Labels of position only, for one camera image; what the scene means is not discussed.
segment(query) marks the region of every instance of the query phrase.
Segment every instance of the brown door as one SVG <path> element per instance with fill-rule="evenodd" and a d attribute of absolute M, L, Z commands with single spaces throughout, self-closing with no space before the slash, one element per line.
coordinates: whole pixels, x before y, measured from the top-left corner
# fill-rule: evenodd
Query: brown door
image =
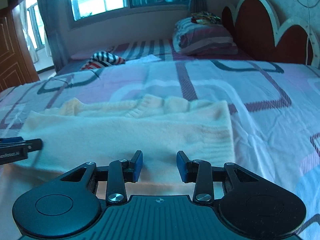
<path fill-rule="evenodd" d="M 0 11 L 0 91 L 38 81 L 24 39 L 19 6 Z"/>

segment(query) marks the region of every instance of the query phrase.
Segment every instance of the red headboard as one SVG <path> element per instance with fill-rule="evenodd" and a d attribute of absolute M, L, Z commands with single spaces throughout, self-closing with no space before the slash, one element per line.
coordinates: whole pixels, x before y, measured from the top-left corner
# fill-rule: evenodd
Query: red headboard
<path fill-rule="evenodd" d="M 237 8 L 226 6 L 223 25 L 238 47 L 255 60 L 305 64 L 308 24 L 293 17 L 281 26 L 267 0 L 240 0 Z M 320 46 L 310 29 L 308 64 L 319 67 Z"/>

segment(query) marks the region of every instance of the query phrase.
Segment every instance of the round black disc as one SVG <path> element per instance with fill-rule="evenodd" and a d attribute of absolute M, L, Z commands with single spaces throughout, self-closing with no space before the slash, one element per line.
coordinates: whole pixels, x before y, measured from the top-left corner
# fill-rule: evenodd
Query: round black disc
<path fill-rule="evenodd" d="M 48 193 L 36 188 L 17 199 L 12 215 L 21 231 L 39 238 L 66 237 L 92 225 L 100 214 L 100 202 L 88 190 Z"/>
<path fill-rule="evenodd" d="M 241 183 L 220 201 L 223 221 L 252 239 L 282 239 L 303 223 L 306 208 L 291 192 L 274 185 Z"/>

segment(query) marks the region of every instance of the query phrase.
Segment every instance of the black robotic gripper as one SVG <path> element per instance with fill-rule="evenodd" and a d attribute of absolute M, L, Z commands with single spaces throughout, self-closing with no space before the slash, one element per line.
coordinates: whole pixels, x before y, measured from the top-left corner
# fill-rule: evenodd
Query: black robotic gripper
<path fill-rule="evenodd" d="M 12 215 L 21 240 L 225 240 L 300 239 L 295 233 L 306 217 L 304 203 L 291 192 L 235 163 L 212 167 L 177 153 L 188 195 L 127 198 L 124 184 L 138 181 L 142 152 L 109 166 L 81 166 L 20 196 Z M 106 199 L 96 197 L 107 181 Z M 224 196 L 215 199 L 213 182 Z"/>

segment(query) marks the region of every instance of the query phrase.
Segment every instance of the crosshair symbol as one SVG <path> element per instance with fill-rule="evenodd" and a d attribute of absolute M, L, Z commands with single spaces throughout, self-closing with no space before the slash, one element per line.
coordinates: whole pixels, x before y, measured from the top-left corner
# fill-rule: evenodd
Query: crosshair symbol
<path fill-rule="evenodd" d="M 157 198 L 156 201 L 161 204 L 161 203 L 164 201 L 164 199 L 162 199 L 162 198 Z"/>

